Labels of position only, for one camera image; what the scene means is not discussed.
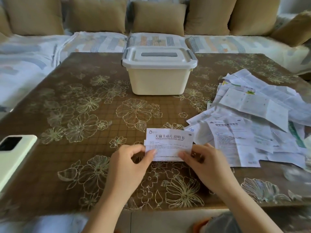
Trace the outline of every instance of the brown tablecloth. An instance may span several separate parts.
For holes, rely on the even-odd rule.
[[[132,93],[121,53],[73,53],[0,123],[0,137],[40,138],[6,187],[0,214],[24,217],[90,210],[105,184],[109,157],[121,144],[143,143],[146,127],[183,129],[206,110],[227,73],[246,68],[263,81],[289,86],[311,101],[311,86],[263,54],[196,54],[182,95]],[[143,154],[133,157],[138,162]],[[311,187],[283,176],[281,164],[234,168],[243,188],[262,206],[304,205],[288,190]],[[153,162],[126,209],[224,208],[183,162]]]

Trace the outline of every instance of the white plastic storage box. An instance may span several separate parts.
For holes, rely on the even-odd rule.
[[[192,51],[178,47],[133,46],[124,51],[122,65],[137,95],[180,95],[190,71],[197,66]]]

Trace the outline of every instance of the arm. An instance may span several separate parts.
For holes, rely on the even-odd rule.
[[[135,164],[131,157],[138,152],[145,152],[145,147],[122,145],[112,154],[103,195],[81,233],[113,233],[124,205],[141,183],[156,153],[150,150]]]
[[[199,163],[189,154],[180,153],[205,186],[217,194],[233,213],[243,233],[282,233],[262,208],[241,188],[220,150],[212,145],[193,145],[192,150],[204,157]]]

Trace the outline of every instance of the box lid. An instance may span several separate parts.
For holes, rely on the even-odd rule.
[[[132,46],[124,51],[122,65],[131,69],[193,69],[197,59],[184,48]]]

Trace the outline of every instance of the hand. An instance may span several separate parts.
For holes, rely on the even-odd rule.
[[[122,207],[141,183],[147,168],[153,160],[156,150],[150,150],[139,164],[131,157],[138,152],[145,152],[143,145],[122,145],[110,158],[109,170],[103,196],[113,196]]]
[[[179,153],[179,157],[184,160],[197,174],[203,184],[218,196],[222,196],[233,188],[239,188],[240,185],[235,179],[226,157],[220,150],[212,145],[193,145],[192,151],[200,153],[204,162],[199,163],[185,152]]]

